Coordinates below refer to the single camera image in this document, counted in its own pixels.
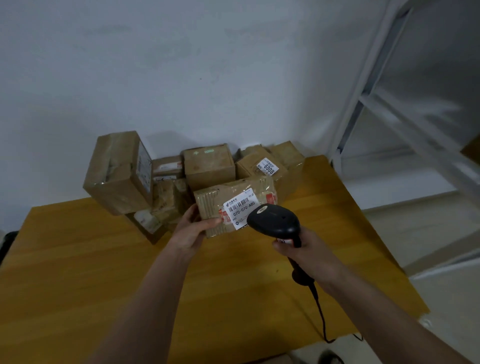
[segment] person's right hand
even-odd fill
[[[301,248],[276,240],[272,244],[280,254],[295,260],[324,290],[328,289],[345,270],[345,265],[314,231],[302,226],[300,239]]]

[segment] black cord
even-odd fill
[[[327,339],[327,330],[326,330],[326,324],[325,324],[325,317],[324,313],[322,312],[322,308],[320,307],[320,302],[318,301],[318,292],[315,287],[315,283],[309,284],[308,288],[310,288],[310,292],[312,292],[313,298],[315,299],[315,303],[317,304],[318,307],[318,312],[320,312],[320,317],[322,318],[322,326],[323,326],[323,331],[324,331],[324,340],[327,344],[331,344],[334,342],[336,339],[329,340]],[[363,341],[363,335],[360,335],[361,338],[359,338],[357,335],[353,334],[357,340]]]

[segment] barcode scanner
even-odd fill
[[[295,248],[301,247],[300,221],[297,215],[282,206],[263,204],[257,207],[248,215],[247,224],[264,235],[291,240]],[[296,261],[288,260],[292,264],[292,278],[296,283],[308,287],[315,282]]]

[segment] white label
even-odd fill
[[[148,210],[137,211],[135,212],[133,217],[150,234],[155,234],[155,231],[157,231],[162,226],[160,221],[158,221],[158,219],[153,216]]]
[[[160,164],[157,168],[155,168],[154,172],[163,172],[166,170],[180,170],[182,166],[183,166],[182,162]]]
[[[260,163],[257,164],[257,167],[267,176],[271,176],[276,171],[278,171],[278,167],[273,164],[268,158],[263,158]]]
[[[154,177],[154,181],[167,181],[167,180],[176,180],[177,176],[157,176]]]
[[[147,150],[142,142],[140,142],[138,145],[137,176],[147,192],[150,193],[150,183],[152,180],[152,160],[148,156]]]
[[[253,193],[253,189],[249,188],[225,202],[223,208],[232,221],[235,230],[238,230],[247,225],[248,215],[259,205],[260,203],[257,196]]]
[[[278,242],[284,243],[284,244],[289,244],[293,246],[293,240],[291,239],[277,239]]]

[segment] yellow wooden tabletop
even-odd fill
[[[325,157],[284,207],[410,315],[428,308]],[[152,246],[90,198],[34,207],[0,267],[0,363],[78,363],[106,334],[169,234]],[[205,240],[189,268],[171,363],[243,363],[321,340],[308,288],[250,228]],[[329,338],[356,332],[321,289]]]

